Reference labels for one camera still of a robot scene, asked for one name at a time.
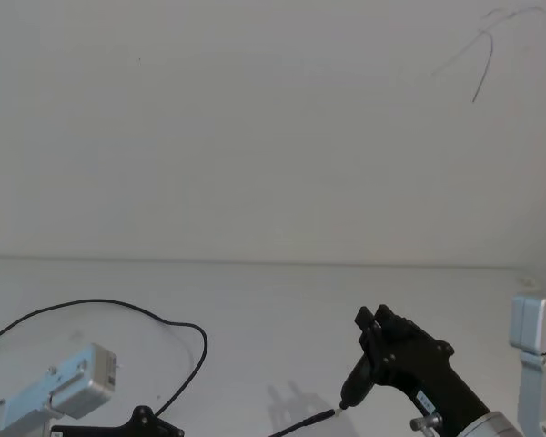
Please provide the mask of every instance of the white table surface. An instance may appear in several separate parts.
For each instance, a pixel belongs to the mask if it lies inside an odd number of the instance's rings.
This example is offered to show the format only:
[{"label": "white table surface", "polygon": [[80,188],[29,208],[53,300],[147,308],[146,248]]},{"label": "white table surface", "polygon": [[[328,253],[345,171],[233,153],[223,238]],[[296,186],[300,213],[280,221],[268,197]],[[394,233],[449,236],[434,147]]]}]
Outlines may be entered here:
[{"label": "white table surface", "polygon": [[[337,406],[361,350],[354,317],[386,303],[456,350],[451,364],[492,410],[515,423],[520,364],[508,344],[517,275],[501,269],[407,269],[167,262],[0,259],[0,329],[67,300],[126,300],[201,324],[205,367],[163,416],[188,437],[266,437]],[[201,352],[200,336],[167,329],[109,305],[58,310],[0,340],[0,397],[42,375],[89,342],[123,367],[113,399],[82,421],[119,425],[138,404],[158,408]],[[296,437],[418,435],[404,395],[375,388],[356,409]]]}]

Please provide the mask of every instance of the white wall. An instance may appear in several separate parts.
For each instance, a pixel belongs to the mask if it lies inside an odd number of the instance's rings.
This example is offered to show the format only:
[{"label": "white wall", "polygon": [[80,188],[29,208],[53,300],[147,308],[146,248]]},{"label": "white wall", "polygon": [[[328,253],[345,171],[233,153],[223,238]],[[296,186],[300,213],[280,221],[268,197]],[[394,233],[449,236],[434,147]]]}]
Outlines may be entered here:
[{"label": "white wall", "polygon": [[546,263],[534,5],[0,2],[0,255]]},{"label": "white wall", "polygon": [[[493,269],[0,260],[0,329],[37,307],[89,297],[198,322],[210,338],[206,367],[166,419],[190,437],[266,436],[272,412],[296,422],[313,412],[308,407],[337,405],[361,354],[356,312],[386,303],[450,342],[453,368],[515,421],[520,364],[508,329],[511,295],[520,290],[513,272]],[[113,400],[83,424],[119,424],[139,403],[157,408],[201,350],[194,331],[168,330],[124,309],[60,310],[0,340],[0,397],[90,341],[115,351],[124,367]],[[306,394],[295,397],[290,381]],[[416,415],[404,395],[376,388],[357,409],[300,436],[416,437],[408,427]]]}]

